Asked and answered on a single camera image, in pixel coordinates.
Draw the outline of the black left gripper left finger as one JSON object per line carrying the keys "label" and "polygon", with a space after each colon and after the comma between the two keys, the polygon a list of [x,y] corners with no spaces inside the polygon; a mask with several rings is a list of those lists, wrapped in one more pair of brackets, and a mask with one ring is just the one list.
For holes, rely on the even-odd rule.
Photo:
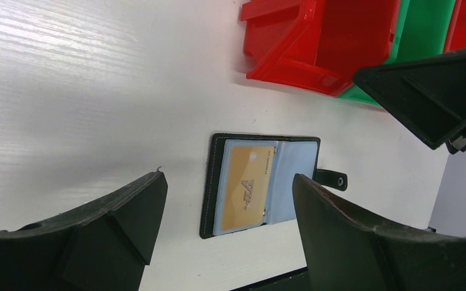
{"label": "black left gripper left finger", "polygon": [[150,172],[79,207],[0,231],[0,290],[138,290],[167,197]]}

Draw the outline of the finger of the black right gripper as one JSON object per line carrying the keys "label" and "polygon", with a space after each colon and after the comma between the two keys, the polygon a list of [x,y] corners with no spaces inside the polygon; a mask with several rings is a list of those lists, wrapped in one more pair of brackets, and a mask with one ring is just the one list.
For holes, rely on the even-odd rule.
{"label": "finger of the black right gripper", "polygon": [[430,149],[466,152],[466,48],[364,67],[353,82]]}

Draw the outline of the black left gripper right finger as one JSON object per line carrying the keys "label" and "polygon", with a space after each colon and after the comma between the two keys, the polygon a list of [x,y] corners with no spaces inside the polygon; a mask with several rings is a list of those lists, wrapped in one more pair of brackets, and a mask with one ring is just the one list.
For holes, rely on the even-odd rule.
{"label": "black left gripper right finger", "polygon": [[466,290],[466,237],[384,218],[301,174],[292,194],[313,290]]}

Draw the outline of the black leather card holder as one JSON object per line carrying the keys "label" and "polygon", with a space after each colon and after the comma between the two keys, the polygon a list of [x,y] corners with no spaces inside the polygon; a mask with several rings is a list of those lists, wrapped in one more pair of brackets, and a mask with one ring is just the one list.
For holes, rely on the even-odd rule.
{"label": "black leather card holder", "polygon": [[209,239],[296,218],[296,174],[345,191],[348,176],[320,169],[321,140],[313,136],[214,133],[199,236]]}

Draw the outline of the gold card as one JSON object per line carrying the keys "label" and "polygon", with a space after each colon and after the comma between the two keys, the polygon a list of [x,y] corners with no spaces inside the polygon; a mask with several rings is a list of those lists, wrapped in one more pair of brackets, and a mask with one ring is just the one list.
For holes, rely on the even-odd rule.
{"label": "gold card", "polygon": [[235,145],[225,183],[221,232],[263,224],[275,145]]}

